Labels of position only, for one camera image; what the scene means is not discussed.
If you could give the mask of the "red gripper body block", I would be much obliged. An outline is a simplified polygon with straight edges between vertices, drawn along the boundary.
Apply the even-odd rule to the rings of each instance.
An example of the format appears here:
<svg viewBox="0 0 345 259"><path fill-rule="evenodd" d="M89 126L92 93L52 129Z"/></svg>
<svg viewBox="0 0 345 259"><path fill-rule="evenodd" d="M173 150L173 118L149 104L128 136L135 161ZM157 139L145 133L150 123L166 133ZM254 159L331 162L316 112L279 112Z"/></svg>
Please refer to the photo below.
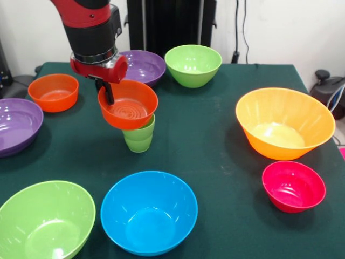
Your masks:
<svg viewBox="0 0 345 259"><path fill-rule="evenodd" d="M72 70L84 77L102 79L109 83L119 83L127 73L128 63L124 56L115 55L111 60L100 64L85 64L70 58Z"/></svg>

